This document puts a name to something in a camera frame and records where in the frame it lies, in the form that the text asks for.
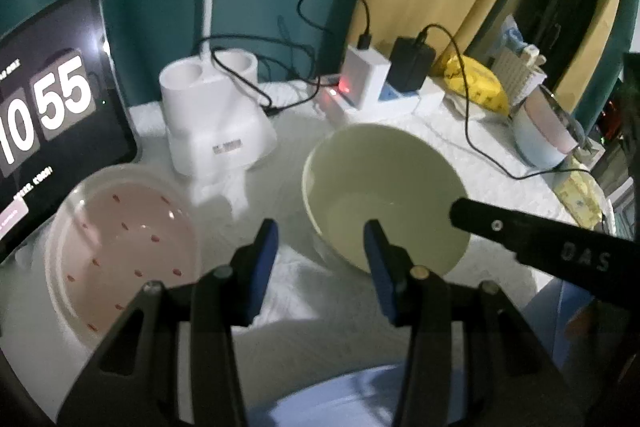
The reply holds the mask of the pink strawberry bowl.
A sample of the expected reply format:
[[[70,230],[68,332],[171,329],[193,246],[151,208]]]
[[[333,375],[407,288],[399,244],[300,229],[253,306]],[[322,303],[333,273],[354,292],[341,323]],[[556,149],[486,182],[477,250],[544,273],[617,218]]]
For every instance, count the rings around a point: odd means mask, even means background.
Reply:
[[[95,348],[149,281],[201,274],[201,234],[175,182],[148,167],[106,167],[76,185],[55,213],[44,274],[58,321]]]

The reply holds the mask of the yellow tissue pack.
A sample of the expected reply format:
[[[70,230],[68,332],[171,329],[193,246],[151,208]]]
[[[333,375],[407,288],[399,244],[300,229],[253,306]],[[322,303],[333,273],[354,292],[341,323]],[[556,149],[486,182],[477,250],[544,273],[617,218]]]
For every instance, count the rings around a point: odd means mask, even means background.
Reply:
[[[608,217],[608,203],[596,179],[573,156],[561,166],[552,181],[552,190],[578,227],[594,230]]]

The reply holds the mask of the blue plate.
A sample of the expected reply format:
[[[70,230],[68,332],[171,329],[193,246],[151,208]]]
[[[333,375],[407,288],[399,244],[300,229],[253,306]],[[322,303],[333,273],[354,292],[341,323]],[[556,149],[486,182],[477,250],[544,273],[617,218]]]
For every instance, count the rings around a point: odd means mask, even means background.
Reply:
[[[330,378],[247,413],[251,426],[389,426],[405,364],[386,364]]]

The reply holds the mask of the cream yellow bowl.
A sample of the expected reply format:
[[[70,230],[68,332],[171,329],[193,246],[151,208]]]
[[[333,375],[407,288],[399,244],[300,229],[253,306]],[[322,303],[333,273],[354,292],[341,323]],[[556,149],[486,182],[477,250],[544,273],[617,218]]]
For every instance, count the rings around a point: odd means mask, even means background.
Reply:
[[[451,205],[466,195],[456,170],[431,145],[382,124],[333,132],[308,155],[302,195],[326,262],[370,271],[363,228],[378,220],[390,243],[441,277],[462,259],[470,234],[453,227]]]

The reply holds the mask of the light blue bowl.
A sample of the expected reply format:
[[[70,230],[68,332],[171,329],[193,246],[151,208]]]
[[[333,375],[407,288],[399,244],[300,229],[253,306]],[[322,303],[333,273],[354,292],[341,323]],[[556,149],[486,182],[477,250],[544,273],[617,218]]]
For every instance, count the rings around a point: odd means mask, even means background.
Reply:
[[[552,169],[562,164],[566,154],[560,152],[539,131],[524,109],[520,108],[512,122],[516,147],[524,159],[538,169]]]

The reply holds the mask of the white desk lamp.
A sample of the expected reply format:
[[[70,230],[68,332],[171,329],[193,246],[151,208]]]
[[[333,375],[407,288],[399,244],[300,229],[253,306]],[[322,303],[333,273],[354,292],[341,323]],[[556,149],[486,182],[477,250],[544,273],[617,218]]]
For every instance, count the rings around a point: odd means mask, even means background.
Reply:
[[[209,47],[213,7],[214,0],[203,0],[198,53],[168,64],[158,77],[172,163],[193,179],[253,167],[277,146],[258,102],[256,55]]]

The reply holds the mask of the white power strip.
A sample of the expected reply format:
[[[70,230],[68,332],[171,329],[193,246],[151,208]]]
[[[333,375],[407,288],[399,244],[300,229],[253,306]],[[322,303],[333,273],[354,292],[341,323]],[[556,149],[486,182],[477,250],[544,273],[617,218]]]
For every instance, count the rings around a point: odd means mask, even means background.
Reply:
[[[442,89],[430,77],[419,91],[401,93],[386,82],[368,91],[364,105],[357,107],[337,87],[320,90],[317,102],[320,112],[335,128],[351,124],[377,124],[409,115],[425,116],[438,109],[445,98]]]

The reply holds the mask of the white plastic basket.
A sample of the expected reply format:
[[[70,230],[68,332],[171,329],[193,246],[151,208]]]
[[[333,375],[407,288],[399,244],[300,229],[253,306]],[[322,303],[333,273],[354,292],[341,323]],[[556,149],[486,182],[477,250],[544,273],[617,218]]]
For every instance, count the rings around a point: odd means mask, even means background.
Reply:
[[[539,66],[528,65],[523,57],[508,48],[500,50],[491,66],[491,72],[506,92],[510,109],[522,103],[547,78],[547,74]]]

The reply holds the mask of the yellow wet wipes pack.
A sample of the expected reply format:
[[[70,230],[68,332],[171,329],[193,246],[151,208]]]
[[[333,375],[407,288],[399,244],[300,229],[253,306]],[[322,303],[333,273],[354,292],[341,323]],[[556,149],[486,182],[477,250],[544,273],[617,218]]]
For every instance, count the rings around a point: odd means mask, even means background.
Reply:
[[[446,98],[454,108],[471,120],[506,119],[510,107],[506,92],[490,69],[463,55],[461,69],[458,58],[452,54],[435,66],[435,75],[442,80]]]

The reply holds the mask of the white charger plug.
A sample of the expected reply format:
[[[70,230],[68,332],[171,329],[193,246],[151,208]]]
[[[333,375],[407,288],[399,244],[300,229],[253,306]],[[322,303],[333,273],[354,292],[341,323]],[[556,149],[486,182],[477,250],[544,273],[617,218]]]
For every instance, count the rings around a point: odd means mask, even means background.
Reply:
[[[375,104],[390,71],[390,61],[375,48],[360,50],[348,46],[345,52],[338,92],[356,109]]]

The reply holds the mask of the black power adapter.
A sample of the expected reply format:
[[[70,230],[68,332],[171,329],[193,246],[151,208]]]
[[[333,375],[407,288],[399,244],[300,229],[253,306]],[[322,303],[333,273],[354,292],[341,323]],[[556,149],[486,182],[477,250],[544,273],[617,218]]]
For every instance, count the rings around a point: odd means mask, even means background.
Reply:
[[[435,61],[435,50],[417,38],[398,37],[386,82],[400,93],[419,91]]]

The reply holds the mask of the tablet showing clock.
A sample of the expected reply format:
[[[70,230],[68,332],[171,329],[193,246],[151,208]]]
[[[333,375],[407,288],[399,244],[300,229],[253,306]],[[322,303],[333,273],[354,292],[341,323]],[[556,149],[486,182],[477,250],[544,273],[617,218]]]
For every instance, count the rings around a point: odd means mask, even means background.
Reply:
[[[55,0],[2,37],[2,258],[80,181],[138,155],[101,0]]]

